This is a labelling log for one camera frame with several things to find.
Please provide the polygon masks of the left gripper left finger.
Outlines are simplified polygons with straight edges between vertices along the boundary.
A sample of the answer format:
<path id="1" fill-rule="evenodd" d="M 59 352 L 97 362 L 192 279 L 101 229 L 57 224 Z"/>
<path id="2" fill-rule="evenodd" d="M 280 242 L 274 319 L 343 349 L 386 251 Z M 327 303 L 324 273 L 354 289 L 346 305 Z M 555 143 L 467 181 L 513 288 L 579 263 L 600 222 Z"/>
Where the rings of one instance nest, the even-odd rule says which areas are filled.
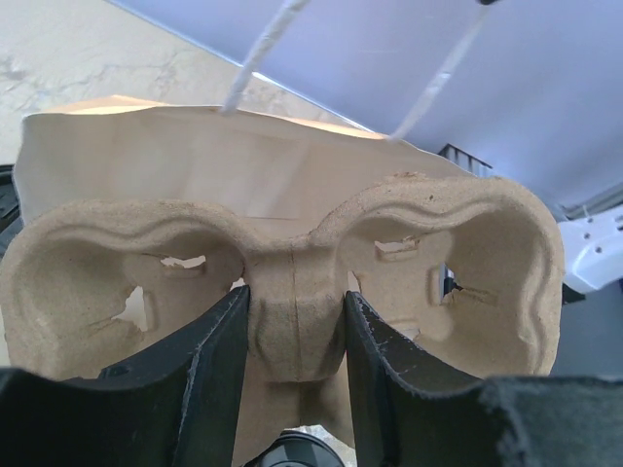
<path id="1" fill-rule="evenodd" d="M 101 371 L 55 381 L 1 371 L 4 466 L 229 466 L 250 290 Z"/>

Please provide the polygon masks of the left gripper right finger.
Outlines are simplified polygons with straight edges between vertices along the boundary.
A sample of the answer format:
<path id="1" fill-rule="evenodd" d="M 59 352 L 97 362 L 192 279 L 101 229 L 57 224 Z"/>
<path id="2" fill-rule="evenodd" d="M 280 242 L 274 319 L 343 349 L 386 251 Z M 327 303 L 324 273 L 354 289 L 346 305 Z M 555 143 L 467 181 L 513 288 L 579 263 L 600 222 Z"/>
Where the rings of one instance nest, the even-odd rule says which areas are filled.
<path id="1" fill-rule="evenodd" d="M 361 466 L 618 466 L 622 384 L 597 377 L 479 379 L 344 299 Z"/>

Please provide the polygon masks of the black cup lid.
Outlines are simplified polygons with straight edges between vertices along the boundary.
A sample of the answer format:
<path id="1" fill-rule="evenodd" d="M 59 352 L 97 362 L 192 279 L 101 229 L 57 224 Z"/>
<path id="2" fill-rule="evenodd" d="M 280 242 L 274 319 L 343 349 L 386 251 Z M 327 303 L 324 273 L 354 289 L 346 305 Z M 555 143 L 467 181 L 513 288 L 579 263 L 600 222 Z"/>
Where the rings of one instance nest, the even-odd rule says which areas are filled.
<path id="1" fill-rule="evenodd" d="M 296 430 L 284 430 L 244 467 L 345 467 L 345 463 L 319 438 Z"/>

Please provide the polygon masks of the brown cup carrier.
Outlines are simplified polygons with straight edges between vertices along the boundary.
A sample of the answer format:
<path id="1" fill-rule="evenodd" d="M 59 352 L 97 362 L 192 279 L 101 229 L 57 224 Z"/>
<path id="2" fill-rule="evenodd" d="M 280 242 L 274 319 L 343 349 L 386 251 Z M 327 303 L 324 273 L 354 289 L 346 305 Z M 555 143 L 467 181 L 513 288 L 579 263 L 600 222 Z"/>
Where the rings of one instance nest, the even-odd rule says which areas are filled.
<path id="1" fill-rule="evenodd" d="M 287 427 L 353 444 L 343 361 L 348 282 L 425 350 L 476 377 L 546 375 L 564 248 L 544 204 L 500 178 L 389 177 L 317 226 L 188 201 L 80 201 L 28 224 L 1 263 L 13 365 L 93 377 L 251 290 L 234 461 Z"/>

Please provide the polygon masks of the brown paper bag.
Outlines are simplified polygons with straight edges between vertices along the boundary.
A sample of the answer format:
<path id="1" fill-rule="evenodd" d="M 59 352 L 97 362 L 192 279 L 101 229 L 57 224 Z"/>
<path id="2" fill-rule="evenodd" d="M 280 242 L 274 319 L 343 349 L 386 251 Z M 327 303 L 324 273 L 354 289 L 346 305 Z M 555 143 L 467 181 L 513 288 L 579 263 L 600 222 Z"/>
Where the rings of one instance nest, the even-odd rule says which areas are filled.
<path id="1" fill-rule="evenodd" d="M 22 219 L 78 200 L 179 199 L 281 227 L 313 227 L 341 201 L 395 173 L 456 175 L 452 163 L 405 138 L 454 75 L 489 6 L 480 6 L 389 135 L 239 109 L 254 71 L 304 7 L 280 5 L 220 106 L 111 96 L 27 117 L 14 168 Z"/>

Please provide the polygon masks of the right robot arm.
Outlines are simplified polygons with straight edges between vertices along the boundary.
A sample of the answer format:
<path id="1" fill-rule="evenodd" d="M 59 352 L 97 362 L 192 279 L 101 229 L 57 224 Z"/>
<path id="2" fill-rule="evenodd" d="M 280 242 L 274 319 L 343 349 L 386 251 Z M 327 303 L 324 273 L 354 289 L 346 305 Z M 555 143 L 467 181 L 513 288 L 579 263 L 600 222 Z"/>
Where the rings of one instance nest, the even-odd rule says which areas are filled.
<path id="1" fill-rule="evenodd" d="M 570 289 L 588 294 L 622 278 L 622 206 L 558 224 Z"/>

